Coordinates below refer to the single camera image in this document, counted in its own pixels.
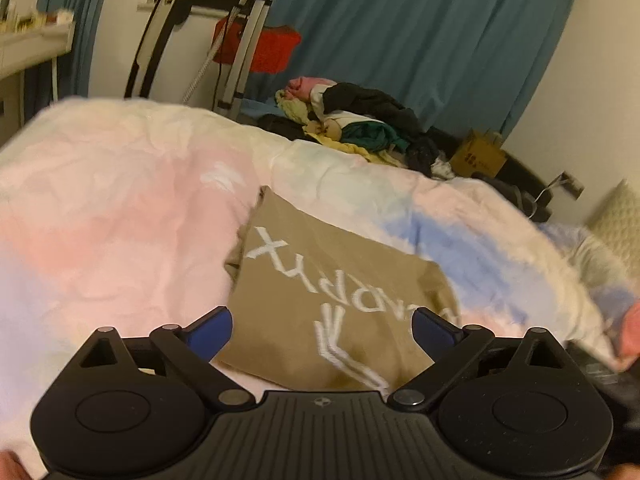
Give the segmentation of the person's left hand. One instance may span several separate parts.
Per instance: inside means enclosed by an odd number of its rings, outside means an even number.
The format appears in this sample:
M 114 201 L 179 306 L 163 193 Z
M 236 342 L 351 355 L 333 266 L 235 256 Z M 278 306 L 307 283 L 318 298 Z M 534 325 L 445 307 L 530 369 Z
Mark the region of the person's left hand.
M 1 451 L 0 480 L 32 480 L 32 477 L 13 452 Z

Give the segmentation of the person's right hand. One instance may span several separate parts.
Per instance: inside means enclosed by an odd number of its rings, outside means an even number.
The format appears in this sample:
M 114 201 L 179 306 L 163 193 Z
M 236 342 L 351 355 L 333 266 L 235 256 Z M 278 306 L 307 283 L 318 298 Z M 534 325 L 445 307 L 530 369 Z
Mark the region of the person's right hand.
M 628 370 L 640 354 L 640 304 L 636 302 L 624 315 L 617 334 L 616 356 L 618 367 Z

